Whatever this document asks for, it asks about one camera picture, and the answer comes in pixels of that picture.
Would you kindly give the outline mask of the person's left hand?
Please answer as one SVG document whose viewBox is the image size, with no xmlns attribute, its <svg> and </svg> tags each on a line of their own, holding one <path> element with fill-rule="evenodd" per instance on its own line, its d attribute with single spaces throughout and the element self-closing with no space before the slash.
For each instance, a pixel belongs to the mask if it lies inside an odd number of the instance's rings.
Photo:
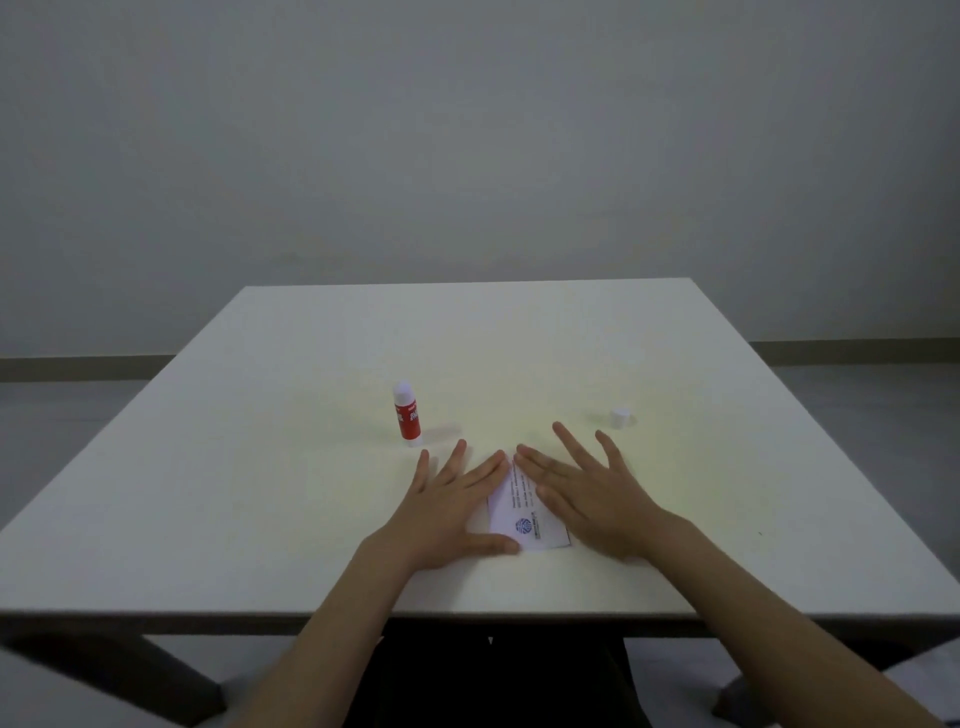
<svg viewBox="0 0 960 728">
<path fill-rule="evenodd" d="M 410 487 L 387 522 L 357 549 L 359 563 L 376 573 L 409 579 L 467 557 L 467 533 L 474 513 L 493 491 L 458 490 L 468 445 L 459 440 L 437 471 L 430 465 L 429 486 L 417 495 Z"/>
</svg>

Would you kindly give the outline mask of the person's right hand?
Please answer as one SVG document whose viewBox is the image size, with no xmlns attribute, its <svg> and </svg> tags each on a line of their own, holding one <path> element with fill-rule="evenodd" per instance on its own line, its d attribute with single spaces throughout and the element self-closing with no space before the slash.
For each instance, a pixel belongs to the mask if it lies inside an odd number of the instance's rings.
<svg viewBox="0 0 960 728">
<path fill-rule="evenodd" d="M 644 491 L 629 469 L 622 476 L 594 457 L 560 422 L 553 432 L 582 470 L 582 478 L 568 488 L 535 484 L 542 503 L 568 531 L 595 552 L 624 561 L 657 563 L 659 553 L 686 532 L 690 523 L 660 505 Z"/>
</svg>

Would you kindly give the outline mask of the white printed paper envelope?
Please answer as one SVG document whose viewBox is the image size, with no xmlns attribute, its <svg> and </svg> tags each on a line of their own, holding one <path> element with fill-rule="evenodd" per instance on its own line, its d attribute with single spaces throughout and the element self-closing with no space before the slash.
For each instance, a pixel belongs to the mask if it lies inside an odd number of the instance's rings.
<svg viewBox="0 0 960 728">
<path fill-rule="evenodd" d="M 514 463 L 487 500 L 488 531 L 515 540 L 522 551 L 542 552 L 571 546 L 570 532 L 543 504 L 536 484 Z"/>
</svg>

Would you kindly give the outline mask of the person's right forearm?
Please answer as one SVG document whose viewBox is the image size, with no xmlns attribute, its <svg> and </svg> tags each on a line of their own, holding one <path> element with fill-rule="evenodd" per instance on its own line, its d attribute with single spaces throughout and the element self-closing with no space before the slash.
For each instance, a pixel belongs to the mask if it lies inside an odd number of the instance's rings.
<svg viewBox="0 0 960 728">
<path fill-rule="evenodd" d="M 685 518 L 657 512 L 646 559 L 724 645 L 781 728 L 945 728 Z"/>
</svg>

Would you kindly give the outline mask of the person's left forearm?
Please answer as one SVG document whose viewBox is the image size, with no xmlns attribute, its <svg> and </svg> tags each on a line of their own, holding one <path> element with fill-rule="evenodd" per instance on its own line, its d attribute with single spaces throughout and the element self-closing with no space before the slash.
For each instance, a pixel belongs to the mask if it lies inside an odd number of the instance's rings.
<svg viewBox="0 0 960 728">
<path fill-rule="evenodd" d="M 409 554 L 385 530 L 357 548 L 288 650 L 227 728 L 341 728 L 400 594 Z"/>
</svg>

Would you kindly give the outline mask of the red and white glue stick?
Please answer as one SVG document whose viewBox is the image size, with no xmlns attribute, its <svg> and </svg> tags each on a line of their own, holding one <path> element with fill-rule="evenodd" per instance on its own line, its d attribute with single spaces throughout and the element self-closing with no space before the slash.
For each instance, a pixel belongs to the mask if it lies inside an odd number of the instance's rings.
<svg viewBox="0 0 960 728">
<path fill-rule="evenodd" d="M 400 380 L 392 387 L 395 415 L 401 438 L 410 447 L 423 445 L 423 432 L 418 404 L 413 387 L 408 380 Z"/>
</svg>

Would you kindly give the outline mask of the person's dark trousers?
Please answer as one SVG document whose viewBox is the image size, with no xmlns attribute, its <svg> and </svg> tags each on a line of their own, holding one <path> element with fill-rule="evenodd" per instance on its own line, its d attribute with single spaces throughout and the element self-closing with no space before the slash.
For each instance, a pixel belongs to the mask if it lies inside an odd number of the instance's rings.
<svg viewBox="0 0 960 728">
<path fill-rule="evenodd" d="M 599 628 L 388 631 L 342 728 L 652 728 L 624 638 Z"/>
</svg>

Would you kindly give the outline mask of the brown wall baseboard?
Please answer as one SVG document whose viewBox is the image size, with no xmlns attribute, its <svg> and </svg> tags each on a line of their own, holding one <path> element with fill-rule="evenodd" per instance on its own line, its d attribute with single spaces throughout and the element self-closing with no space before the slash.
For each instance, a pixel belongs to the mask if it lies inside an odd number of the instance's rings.
<svg viewBox="0 0 960 728">
<path fill-rule="evenodd" d="M 960 336 L 754 341 L 772 368 L 960 363 Z M 174 354 L 0 358 L 0 383 L 145 382 Z"/>
</svg>

